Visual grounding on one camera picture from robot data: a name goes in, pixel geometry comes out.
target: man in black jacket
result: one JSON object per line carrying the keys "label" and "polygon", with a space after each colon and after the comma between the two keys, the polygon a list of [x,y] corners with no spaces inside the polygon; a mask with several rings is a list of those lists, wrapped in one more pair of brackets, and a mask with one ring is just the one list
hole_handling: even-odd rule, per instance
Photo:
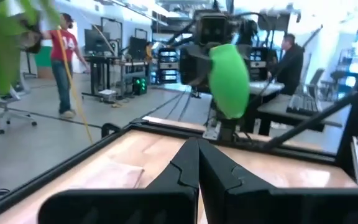
{"label": "man in black jacket", "polygon": [[293,95],[301,79],[303,66],[303,47],[295,43],[293,34],[284,35],[281,44],[285,51],[284,57],[268,72],[268,78],[276,77],[279,83],[285,85],[282,94]]}

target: blue jeans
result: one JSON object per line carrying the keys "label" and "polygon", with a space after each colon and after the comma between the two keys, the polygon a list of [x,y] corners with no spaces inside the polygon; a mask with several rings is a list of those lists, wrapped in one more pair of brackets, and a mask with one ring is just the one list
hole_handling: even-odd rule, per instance
{"label": "blue jeans", "polygon": [[[59,113],[62,114],[66,111],[71,110],[70,104],[70,81],[67,77],[65,63],[63,60],[51,59],[52,72],[55,76],[57,90],[59,93],[60,105]],[[68,63],[71,75],[73,75],[73,65],[71,62]]]}

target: red t-shirt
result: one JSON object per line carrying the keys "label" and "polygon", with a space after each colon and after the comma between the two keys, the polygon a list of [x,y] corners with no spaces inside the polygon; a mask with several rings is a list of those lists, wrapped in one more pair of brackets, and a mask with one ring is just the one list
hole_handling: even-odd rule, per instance
{"label": "red t-shirt", "polygon": [[[63,52],[62,52],[62,48],[60,47],[60,41],[59,41],[59,36],[57,34],[57,30],[50,30],[49,33],[52,36],[52,46],[53,46],[52,53],[50,54],[50,58],[63,60]],[[75,39],[75,36],[72,33],[68,32],[67,30],[60,29],[60,33],[62,35],[63,45],[66,50],[67,60],[71,62],[73,58],[73,51],[78,45],[77,40]]]}

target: man in red shirt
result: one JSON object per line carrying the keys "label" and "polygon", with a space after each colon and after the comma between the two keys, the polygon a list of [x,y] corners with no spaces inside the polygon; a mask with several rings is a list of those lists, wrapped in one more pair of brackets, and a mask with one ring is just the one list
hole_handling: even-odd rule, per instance
{"label": "man in red shirt", "polygon": [[[65,48],[67,63],[71,75],[73,75],[73,65],[71,60],[73,58],[73,52],[77,55],[79,60],[85,65],[86,72],[90,72],[90,68],[82,56],[75,36],[68,31],[73,27],[73,19],[67,13],[60,15],[60,34],[62,36],[63,46]],[[52,40],[52,53],[50,54],[50,60],[52,63],[52,72],[55,76],[56,85],[59,93],[60,106],[59,114],[62,118],[73,118],[75,111],[71,108],[70,104],[70,81],[65,68],[65,62],[63,58],[63,50],[60,45],[60,40],[57,30],[50,30],[43,34],[44,39]]]}

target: green foam ball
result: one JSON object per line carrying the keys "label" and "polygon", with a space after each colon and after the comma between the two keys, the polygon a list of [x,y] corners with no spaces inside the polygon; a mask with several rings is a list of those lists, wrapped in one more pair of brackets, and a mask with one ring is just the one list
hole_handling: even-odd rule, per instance
{"label": "green foam ball", "polygon": [[249,72],[237,47],[224,44],[212,48],[213,62],[209,88],[218,108],[227,119],[242,117],[249,100]]}

